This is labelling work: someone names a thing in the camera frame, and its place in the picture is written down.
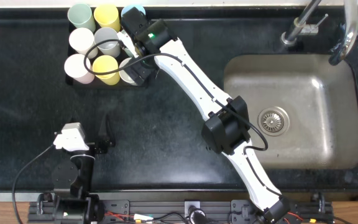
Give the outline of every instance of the cup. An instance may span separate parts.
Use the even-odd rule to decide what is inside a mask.
[[[94,75],[88,72],[84,67],[84,58],[82,54],[73,54],[65,62],[65,72],[68,76],[74,78],[82,84],[89,84],[93,81]],[[91,62],[87,58],[86,66],[91,68]]]
[[[120,31],[118,9],[113,4],[102,4],[94,10],[94,19],[101,27],[110,27]]]
[[[92,10],[87,4],[75,4],[69,8],[67,18],[77,28],[84,27],[92,32],[96,29]]]
[[[125,7],[121,10],[121,17],[122,17],[122,15],[124,15],[127,11],[131,10],[133,7],[137,8],[137,10],[139,10],[139,12],[143,12],[143,14],[146,15],[146,10],[143,8],[143,6],[141,6],[141,5],[136,5],[136,4],[132,4],[132,5],[125,6]]]
[[[94,33],[94,42],[95,44],[108,40],[108,39],[118,39],[117,32],[109,27],[100,28],[96,33]],[[118,57],[121,52],[121,48],[117,41],[109,41],[98,46],[100,51],[105,55],[110,55],[113,57]]]
[[[85,55],[91,47],[94,46],[94,37],[92,31],[87,28],[77,28],[71,32],[68,43],[78,53]],[[94,58],[98,54],[98,49],[93,49],[88,58]]]
[[[131,60],[131,58],[124,59],[124,60],[121,62],[121,64],[119,65],[119,67],[122,68],[122,67],[125,66],[130,60]],[[129,83],[129,84],[131,84],[131,85],[137,86],[136,82],[128,75],[127,72],[125,72],[125,70],[119,71],[119,76],[120,76],[121,79],[124,80],[126,83]]]
[[[109,72],[118,68],[118,63],[115,58],[109,55],[102,55],[93,62],[92,70],[94,72]],[[96,75],[107,85],[115,85],[119,81],[118,72],[108,75]]]

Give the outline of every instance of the faucet spout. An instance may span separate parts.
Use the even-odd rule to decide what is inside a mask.
[[[339,43],[339,47],[335,49],[329,58],[331,65],[337,65],[345,59],[351,51],[358,33],[358,13],[356,0],[344,0],[346,31],[343,40]]]

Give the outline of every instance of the chrome faucet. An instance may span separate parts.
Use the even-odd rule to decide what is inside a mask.
[[[312,0],[302,12],[302,14],[295,18],[288,32],[284,32],[281,40],[285,45],[294,45],[296,37],[299,35],[315,35],[318,32],[318,25],[327,18],[327,15],[317,24],[312,25],[314,32],[305,32],[304,29],[310,29],[306,24],[311,13],[317,8],[321,0]],[[351,51],[354,42],[356,41],[358,32],[358,13],[356,0],[344,0],[345,18],[346,18],[346,31],[343,40],[337,45],[334,53],[329,58],[331,65],[337,65],[341,60],[344,60],[346,55]]]

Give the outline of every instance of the drain strainer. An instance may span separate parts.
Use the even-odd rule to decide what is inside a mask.
[[[259,114],[259,127],[261,130],[270,136],[279,136],[283,134],[290,123],[287,113],[275,106],[266,108]]]

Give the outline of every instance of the sink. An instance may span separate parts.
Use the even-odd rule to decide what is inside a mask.
[[[224,71],[224,91],[246,101],[265,135],[265,168],[347,169],[358,164],[358,102],[353,71],[329,55],[242,55]],[[263,142],[252,130],[255,146]]]

